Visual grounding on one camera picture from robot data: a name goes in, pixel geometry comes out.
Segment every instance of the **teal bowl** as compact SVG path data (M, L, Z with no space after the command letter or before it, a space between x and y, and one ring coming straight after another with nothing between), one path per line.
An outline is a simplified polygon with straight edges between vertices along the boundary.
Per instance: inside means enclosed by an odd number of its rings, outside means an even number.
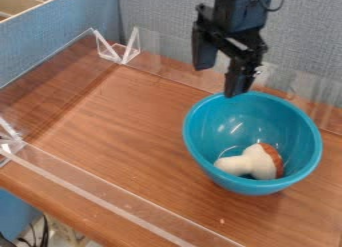
M322 138L308 116L291 103L259 92L234 98L215 94L190 110L183 138L204 173L224 189L244 195L268 195L300 181L322 157ZM274 180L236 177L212 164L219 157L240 155L255 143L276 148L284 176Z

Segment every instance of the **wood grain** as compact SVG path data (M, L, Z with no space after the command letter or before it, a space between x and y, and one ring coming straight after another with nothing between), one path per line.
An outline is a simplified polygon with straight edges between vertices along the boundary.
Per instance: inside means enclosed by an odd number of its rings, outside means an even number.
M93 50L76 59L77 49L92 47L71 47L0 96L3 115L27 140L246 246L338 246L342 138L322 131L322 163L287 190L230 193L208 180L182 139L187 111L208 93L104 65ZM0 170L0 186L105 246L171 246L15 163Z

